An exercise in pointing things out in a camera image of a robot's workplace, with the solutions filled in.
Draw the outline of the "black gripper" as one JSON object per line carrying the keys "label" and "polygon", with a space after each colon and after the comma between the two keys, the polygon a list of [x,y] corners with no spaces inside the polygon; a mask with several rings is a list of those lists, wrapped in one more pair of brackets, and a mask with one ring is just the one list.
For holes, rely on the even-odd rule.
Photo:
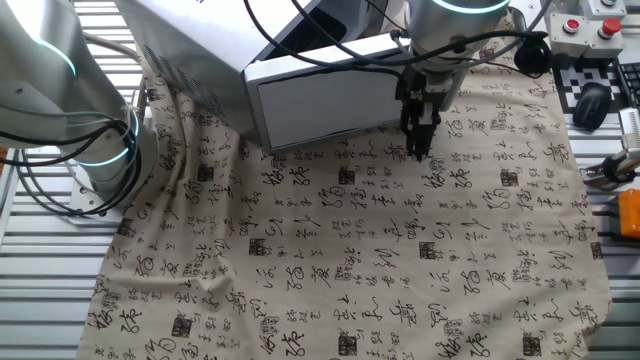
{"label": "black gripper", "polygon": [[449,90],[448,72],[422,73],[409,65],[396,83],[395,99],[402,103],[400,125],[406,136],[407,154],[419,163],[429,154]]}

